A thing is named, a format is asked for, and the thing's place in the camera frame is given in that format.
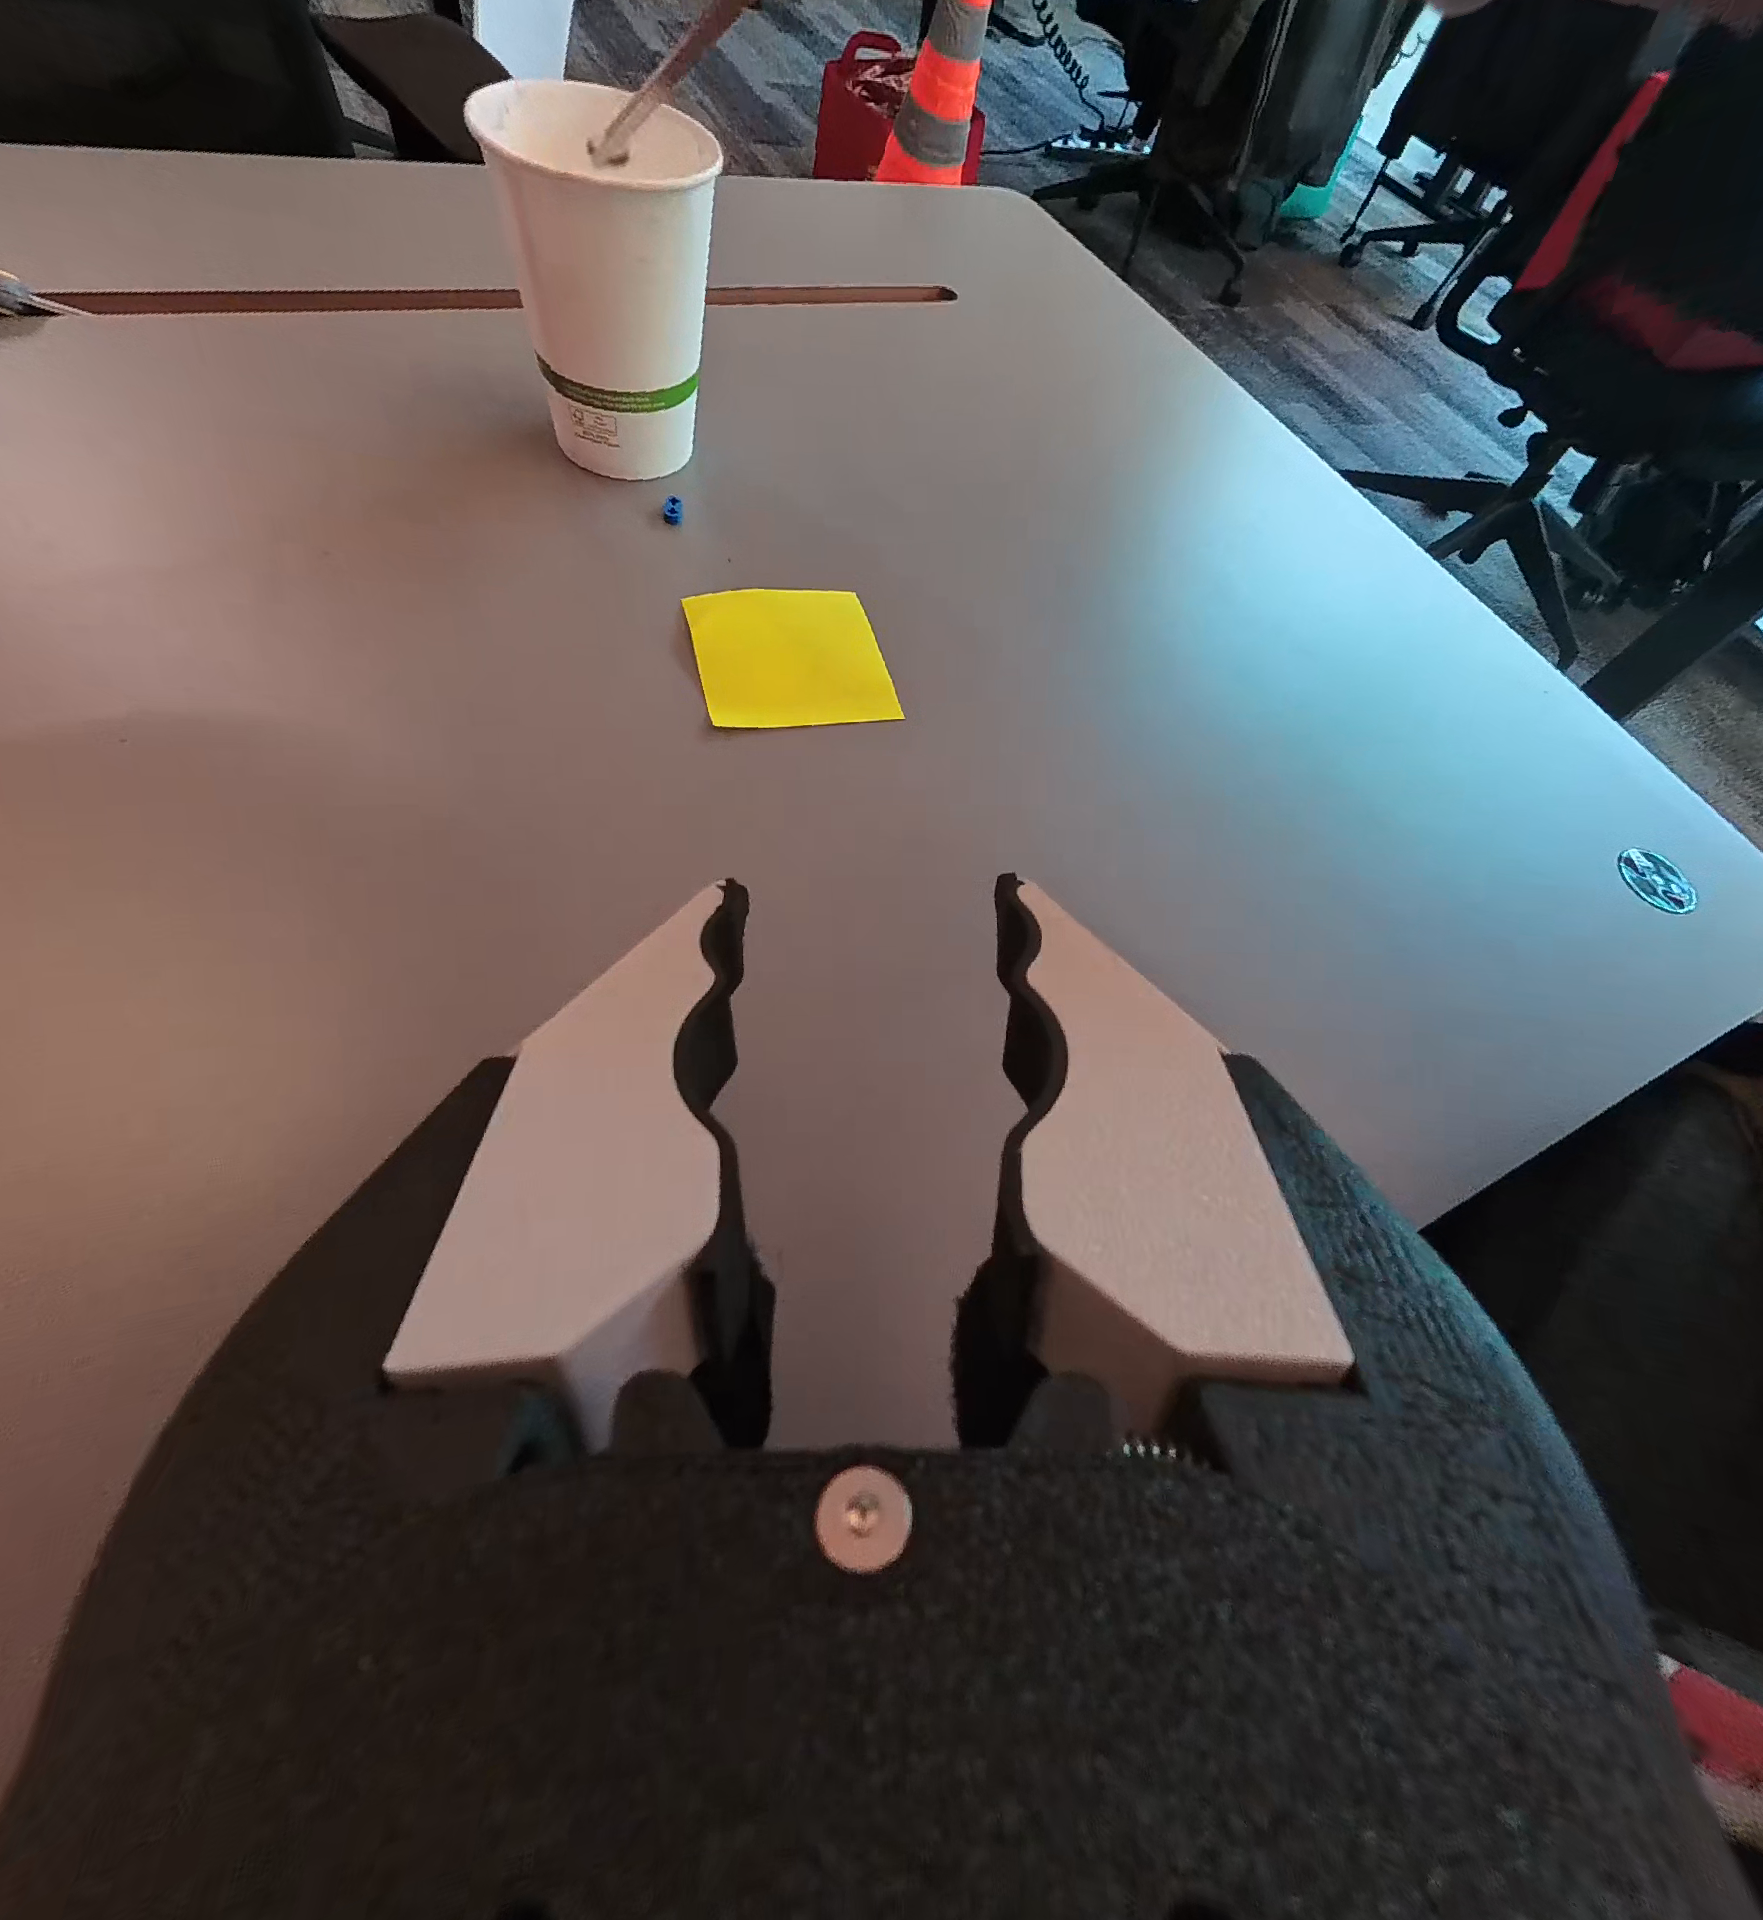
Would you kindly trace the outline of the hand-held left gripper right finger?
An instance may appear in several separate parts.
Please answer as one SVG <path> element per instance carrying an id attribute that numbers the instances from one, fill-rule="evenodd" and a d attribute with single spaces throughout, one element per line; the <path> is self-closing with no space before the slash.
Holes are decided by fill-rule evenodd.
<path id="1" fill-rule="evenodd" d="M 1196 1384 L 1348 1390 L 1354 1344 L 1205 1024 L 1021 874 L 995 880 L 1000 1145 L 957 1307 L 957 1437 L 1004 1448 L 1048 1377 L 1161 1439 Z"/>

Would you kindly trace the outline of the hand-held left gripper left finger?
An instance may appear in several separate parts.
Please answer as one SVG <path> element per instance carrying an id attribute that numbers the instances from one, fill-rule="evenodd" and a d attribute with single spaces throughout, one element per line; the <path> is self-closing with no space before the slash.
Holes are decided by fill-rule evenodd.
<path id="1" fill-rule="evenodd" d="M 775 1284 L 717 1101 L 750 892 L 701 885 L 531 1031 L 383 1359 L 395 1390 L 554 1390 L 589 1448 L 643 1372 L 726 1448 L 772 1430 Z"/>

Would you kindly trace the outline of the white paper cup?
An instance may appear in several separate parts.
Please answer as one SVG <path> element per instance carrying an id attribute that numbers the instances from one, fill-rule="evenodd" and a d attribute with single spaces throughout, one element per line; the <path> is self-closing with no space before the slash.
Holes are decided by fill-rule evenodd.
<path id="1" fill-rule="evenodd" d="M 661 106 L 622 161 L 603 136 L 630 94 L 503 79 L 464 103 L 506 227 L 561 452 L 588 473 L 663 481 L 696 451 L 708 256 L 724 154 Z"/>

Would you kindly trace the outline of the long metal tweezers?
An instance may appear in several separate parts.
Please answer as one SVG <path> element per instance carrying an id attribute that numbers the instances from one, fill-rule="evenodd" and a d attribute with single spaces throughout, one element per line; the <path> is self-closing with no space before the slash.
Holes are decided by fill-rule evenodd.
<path id="1" fill-rule="evenodd" d="M 588 143 L 595 167 L 627 166 L 638 132 L 663 110 L 676 86 L 712 54 L 733 26 L 760 2 L 708 2 L 680 33 L 648 79 L 624 101 L 615 118 Z"/>

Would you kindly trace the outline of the person's dark pants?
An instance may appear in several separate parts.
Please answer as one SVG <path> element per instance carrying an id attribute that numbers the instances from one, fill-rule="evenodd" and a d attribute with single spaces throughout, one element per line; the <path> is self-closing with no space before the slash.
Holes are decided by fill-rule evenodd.
<path id="1" fill-rule="evenodd" d="M 1763 1024 L 1426 1230 L 1583 1457 L 1658 1612 L 1763 1654 L 1763 1152 L 1711 1068 Z"/>

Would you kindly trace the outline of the yellow sticky note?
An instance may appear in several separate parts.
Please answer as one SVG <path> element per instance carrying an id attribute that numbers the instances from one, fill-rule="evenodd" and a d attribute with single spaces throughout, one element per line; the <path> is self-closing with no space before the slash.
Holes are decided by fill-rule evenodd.
<path id="1" fill-rule="evenodd" d="M 902 722 L 895 677 L 853 589 L 689 595 L 708 722 L 722 732 Z"/>

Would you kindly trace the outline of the red rectangular object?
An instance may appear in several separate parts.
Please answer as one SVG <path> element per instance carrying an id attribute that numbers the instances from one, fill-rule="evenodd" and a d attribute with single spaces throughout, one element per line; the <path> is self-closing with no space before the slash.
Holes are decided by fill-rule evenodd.
<path id="1" fill-rule="evenodd" d="M 1763 1704 L 1665 1652 L 1661 1671 L 1722 1833 L 1763 1856 Z"/>

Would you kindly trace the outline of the black swivel office chair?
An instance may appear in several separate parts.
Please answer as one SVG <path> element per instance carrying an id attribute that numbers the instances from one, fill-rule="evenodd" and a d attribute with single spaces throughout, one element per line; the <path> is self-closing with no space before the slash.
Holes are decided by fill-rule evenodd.
<path id="1" fill-rule="evenodd" d="M 1565 589 L 1683 589 L 1708 620 L 1665 667 L 1590 681 L 1630 713 L 1763 600 L 1763 33 L 1708 27 L 1535 160 L 1465 261 L 1437 336 L 1538 420 L 1521 473 L 1351 470 L 1460 526 L 1433 560 L 1510 547 L 1572 672 Z"/>

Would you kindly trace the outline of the jacket-draped office chair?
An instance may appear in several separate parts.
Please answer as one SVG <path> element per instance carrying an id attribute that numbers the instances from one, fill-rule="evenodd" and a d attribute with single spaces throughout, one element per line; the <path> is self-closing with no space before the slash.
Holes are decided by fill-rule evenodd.
<path id="1" fill-rule="evenodd" d="M 1296 187 L 1326 187 L 1423 2 L 1141 2 L 1127 73 L 1152 143 L 1035 189 L 1095 209 L 1136 199 L 1131 277 L 1152 223 L 1222 256 L 1238 308 L 1249 252 Z"/>

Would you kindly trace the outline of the orange traffic cone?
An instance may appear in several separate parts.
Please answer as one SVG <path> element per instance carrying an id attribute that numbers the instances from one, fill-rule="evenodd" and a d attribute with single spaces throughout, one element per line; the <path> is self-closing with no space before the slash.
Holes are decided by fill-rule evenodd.
<path id="1" fill-rule="evenodd" d="M 972 135 L 990 2 L 937 2 L 905 103 L 872 173 L 877 182 L 958 187 Z"/>

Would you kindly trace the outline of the red container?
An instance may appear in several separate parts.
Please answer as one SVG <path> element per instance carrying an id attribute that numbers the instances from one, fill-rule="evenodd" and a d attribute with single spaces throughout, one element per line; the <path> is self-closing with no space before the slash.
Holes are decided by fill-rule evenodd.
<path id="1" fill-rule="evenodd" d="M 895 37 L 859 32 L 827 61 L 820 97 L 813 178 L 872 178 L 898 110 L 905 103 L 916 54 Z M 964 157 L 964 184 L 982 173 L 988 118 L 976 101 Z"/>

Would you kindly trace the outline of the black mesh office chair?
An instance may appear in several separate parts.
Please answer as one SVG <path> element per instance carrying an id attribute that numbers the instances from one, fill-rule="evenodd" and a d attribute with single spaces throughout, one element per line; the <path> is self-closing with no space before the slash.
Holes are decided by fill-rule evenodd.
<path id="1" fill-rule="evenodd" d="M 482 161 L 464 106 L 501 80 L 460 2 L 0 2 L 0 146 Z"/>

